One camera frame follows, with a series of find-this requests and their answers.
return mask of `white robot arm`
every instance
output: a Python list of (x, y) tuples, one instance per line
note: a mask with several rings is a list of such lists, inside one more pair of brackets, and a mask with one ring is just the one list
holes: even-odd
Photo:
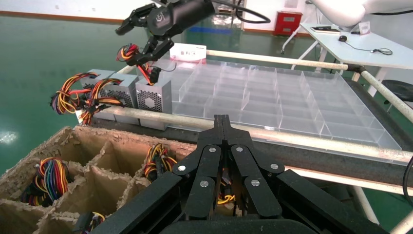
[(413, 7), (412, 0), (310, 0), (333, 24), (353, 27), (366, 14)]

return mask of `power supply fan grille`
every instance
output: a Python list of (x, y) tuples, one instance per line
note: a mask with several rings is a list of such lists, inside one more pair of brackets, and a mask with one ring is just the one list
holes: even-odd
[(162, 98), (154, 92), (137, 92), (138, 106), (141, 110), (162, 112)]
[[(92, 84), (85, 84), (85, 85), (83, 86), (83, 89), (89, 89), (89, 88), (92, 89), (93, 86), (94, 86), (94, 85), (92, 85)], [(85, 96), (86, 96), (87, 99), (89, 99), (89, 98), (90, 98), (90, 92), (89, 92), (89, 93), (85, 93)]]
[(131, 96), (129, 96), (124, 91), (113, 91), (113, 90), (106, 90), (106, 94), (109, 97), (117, 98), (118, 100), (122, 101), (126, 107), (133, 108)]

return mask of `cable connector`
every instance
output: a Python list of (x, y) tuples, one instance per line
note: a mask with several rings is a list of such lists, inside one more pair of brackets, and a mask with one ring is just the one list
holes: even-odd
[(150, 76), (149, 76), (149, 81), (152, 83), (152, 84), (156, 84), (157, 82), (158, 82), (158, 80), (159, 80), (159, 74), (161, 73), (161, 69), (159, 68), (159, 67), (154, 67), (153, 69), (152, 69), (152, 72), (150, 73)]

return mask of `label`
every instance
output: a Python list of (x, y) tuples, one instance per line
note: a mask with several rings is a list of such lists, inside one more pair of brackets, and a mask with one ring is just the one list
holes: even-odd
[(360, 35), (366, 35), (370, 33), (370, 21), (358, 23), (360, 29)]
[(207, 46), (175, 43), (169, 54), (175, 61), (199, 62), (207, 58)]

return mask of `silver power supply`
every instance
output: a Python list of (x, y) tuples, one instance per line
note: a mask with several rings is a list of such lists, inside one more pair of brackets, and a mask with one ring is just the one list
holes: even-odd
[[(125, 105), (125, 107), (137, 108), (136, 101), (136, 91), (135, 91), (135, 82), (138, 80), (137, 75), (128, 75), (128, 74), (117, 74), (114, 71), (98, 70), (92, 69), (89, 72), (94, 72), (98, 74), (96, 78), (82, 78), (80, 83), (83, 88), (93, 87), (99, 80), (105, 78), (116, 78), (122, 82), (117, 84), (107, 84), (105, 85), (99, 93), (100, 97), (114, 97)], [(130, 123), (139, 125), (139, 119), (107, 114), (104, 112), (98, 112), (94, 114), (94, 117), (107, 119), (112, 121), (118, 121), (122, 123)]]
[[(159, 79), (153, 86), (141, 79), (136, 83), (136, 97), (138, 108), (141, 110), (172, 114), (172, 90), (168, 78)], [(159, 130), (165, 130), (167, 127), (163, 122), (147, 119), (141, 119), (141, 125)]]

